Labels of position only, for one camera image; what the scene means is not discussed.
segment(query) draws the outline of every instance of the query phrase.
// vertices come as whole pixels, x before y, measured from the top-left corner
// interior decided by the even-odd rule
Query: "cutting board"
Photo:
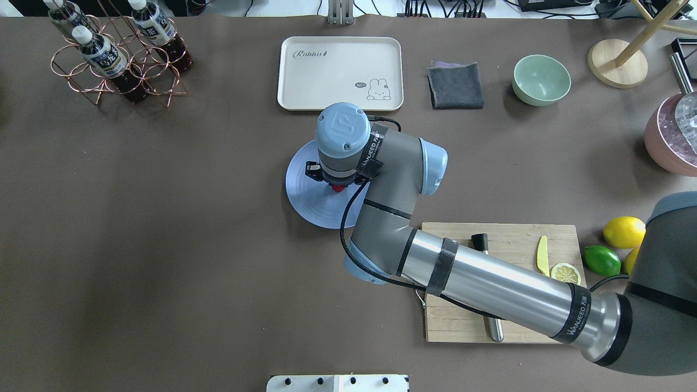
[[[586,286],[579,240],[573,225],[520,225],[505,223],[437,223],[424,222],[423,231],[448,237],[472,246],[470,236],[487,233],[489,254],[506,262],[537,270],[535,255],[541,236],[548,238],[549,267],[559,263],[574,265]],[[426,295],[426,341],[493,343],[484,330],[482,316],[455,306],[437,296]],[[557,343],[541,333],[509,321],[503,321],[503,343]]]

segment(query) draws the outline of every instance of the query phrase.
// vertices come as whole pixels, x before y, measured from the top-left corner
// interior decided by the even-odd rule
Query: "bowl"
[[[528,105],[551,105],[564,98],[570,89],[569,71],[549,56],[525,56],[513,70],[513,91]]]
[[[697,177],[697,153],[675,122],[675,106],[682,94],[666,99],[646,124],[646,151],[660,167],[681,176]]]

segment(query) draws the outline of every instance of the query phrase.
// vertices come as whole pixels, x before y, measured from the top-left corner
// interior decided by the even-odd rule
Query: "lime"
[[[629,252],[627,257],[625,258],[625,272],[626,273],[631,273],[631,270],[634,269],[634,262],[636,261],[636,256],[639,254],[639,248],[634,248]]]
[[[570,282],[577,285],[581,284],[581,273],[575,266],[569,263],[559,263],[555,265],[549,275],[562,282]]]
[[[591,245],[583,252],[583,261],[588,268],[603,276],[614,276],[620,273],[620,258],[610,248],[601,245]]]
[[[615,248],[632,249],[641,245],[646,234],[646,225],[639,218],[620,216],[605,225],[603,236],[605,241]]]

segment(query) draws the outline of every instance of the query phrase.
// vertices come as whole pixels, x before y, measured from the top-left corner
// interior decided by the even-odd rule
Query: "cloth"
[[[427,69],[434,109],[482,109],[482,83],[477,63],[436,62]]]

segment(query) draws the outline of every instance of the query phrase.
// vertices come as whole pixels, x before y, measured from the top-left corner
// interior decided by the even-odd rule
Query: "ladle handle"
[[[675,72],[675,77],[677,78],[677,85],[680,86],[680,91],[683,94],[689,94],[694,91],[692,89],[692,83],[689,77],[687,77],[687,71],[682,65],[682,60],[680,59],[679,53],[673,53],[670,57],[671,66],[673,67],[673,72]]]

